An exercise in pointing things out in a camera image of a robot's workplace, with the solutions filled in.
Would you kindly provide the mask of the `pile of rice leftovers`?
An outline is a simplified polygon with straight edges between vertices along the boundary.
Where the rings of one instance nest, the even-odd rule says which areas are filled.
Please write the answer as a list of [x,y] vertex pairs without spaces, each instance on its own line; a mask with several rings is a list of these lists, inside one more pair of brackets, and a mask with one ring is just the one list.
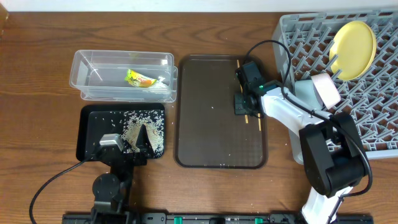
[[86,133],[85,151],[90,153],[104,134],[119,134],[127,152],[139,152],[136,139],[141,125],[147,128],[154,157],[164,154],[165,147],[165,111],[95,111],[90,113]]

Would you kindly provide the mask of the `green yellow snack wrapper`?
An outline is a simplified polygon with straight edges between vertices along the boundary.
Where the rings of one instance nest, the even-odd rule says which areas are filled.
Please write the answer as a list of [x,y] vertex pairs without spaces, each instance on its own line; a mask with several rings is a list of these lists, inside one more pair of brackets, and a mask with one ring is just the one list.
[[131,69],[127,70],[127,75],[124,80],[128,82],[128,84],[139,88],[149,88],[157,82],[156,79],[149,78]]

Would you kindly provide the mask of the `blue plastic bowl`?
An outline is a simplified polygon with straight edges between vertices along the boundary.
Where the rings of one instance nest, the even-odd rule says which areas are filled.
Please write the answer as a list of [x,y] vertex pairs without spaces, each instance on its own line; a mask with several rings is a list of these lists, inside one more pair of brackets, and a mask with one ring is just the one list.
[[323,108],[323,102],[312,80],[296,81],[294,90],[295,96],[311,109],[321,110]]

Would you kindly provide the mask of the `white tissue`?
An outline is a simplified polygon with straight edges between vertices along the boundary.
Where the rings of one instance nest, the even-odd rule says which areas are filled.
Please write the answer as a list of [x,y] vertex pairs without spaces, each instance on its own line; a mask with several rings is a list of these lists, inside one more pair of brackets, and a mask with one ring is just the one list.
[[152,85],[153,88],[156,89],[168,89],[169,86],[165,83],[161,82],[160,80],[156,80],[155,83]]

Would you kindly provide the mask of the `white pink bowl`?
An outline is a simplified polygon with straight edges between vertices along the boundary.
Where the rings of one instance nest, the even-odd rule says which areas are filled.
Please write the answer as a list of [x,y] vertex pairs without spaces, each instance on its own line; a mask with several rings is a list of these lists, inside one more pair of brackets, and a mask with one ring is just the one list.
[[323,104],[329,110],[341,101],[341,96],[327,73],[311,76],[312,82]]

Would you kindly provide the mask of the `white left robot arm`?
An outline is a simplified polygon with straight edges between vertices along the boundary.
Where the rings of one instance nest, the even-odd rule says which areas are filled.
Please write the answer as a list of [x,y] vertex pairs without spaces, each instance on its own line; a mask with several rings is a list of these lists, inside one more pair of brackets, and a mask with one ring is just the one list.
[[105,134],[93,151],[93,158],[110,167],[110,171],[93,182],[95,196],[91,223],[140,223],[138,212],[129,208],[133,170],[154,157],[147,128],[142,125],[136,140],[139,152],[126,153],[119,134]]

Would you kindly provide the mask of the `wooden chopstick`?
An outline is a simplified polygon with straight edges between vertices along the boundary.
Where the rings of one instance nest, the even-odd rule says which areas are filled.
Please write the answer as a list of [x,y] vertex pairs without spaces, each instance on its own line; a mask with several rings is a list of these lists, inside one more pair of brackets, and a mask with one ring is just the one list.
[[261,114],[260,113],[257,114],[257,119],[258,119],[259,131],[262,131],[262,128],[261,128],[261,126],[262,126],[262,124],[261,124]]
[[[237,68],[240,68],[239,59],[237,59],[236,62],[237,62]],[[240,82],[239,82],[239,87],[240,87],[241,93],[243,93],[243,89],[242,89],[242,86],[241,86]],[[244,119],[245,119],[246,124],[248,124],[249,121],[248,121],[248,116],[246,114],[244,115]]]

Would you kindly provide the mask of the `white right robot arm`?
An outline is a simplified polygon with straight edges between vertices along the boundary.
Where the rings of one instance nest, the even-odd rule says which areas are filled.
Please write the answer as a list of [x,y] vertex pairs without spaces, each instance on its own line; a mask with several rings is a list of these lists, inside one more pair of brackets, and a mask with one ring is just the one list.
[[353,118],[317,112],[277,80],[240,83],[236,115],[275,118],[300,142],[305,174],[312,186],[301,209],[305,223],[334,223],[348,197],[367,193],[373,173]]

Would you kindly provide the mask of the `yellow plastic plate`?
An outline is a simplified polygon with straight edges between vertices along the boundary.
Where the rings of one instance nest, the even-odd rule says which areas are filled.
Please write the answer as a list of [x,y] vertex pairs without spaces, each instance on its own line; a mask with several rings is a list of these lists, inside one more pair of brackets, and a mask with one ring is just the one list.
[[345,24],[334,36],[329,51],[331,71],[340,80],[352,80],[363,75],[376,54],[376,36],[362,21]]

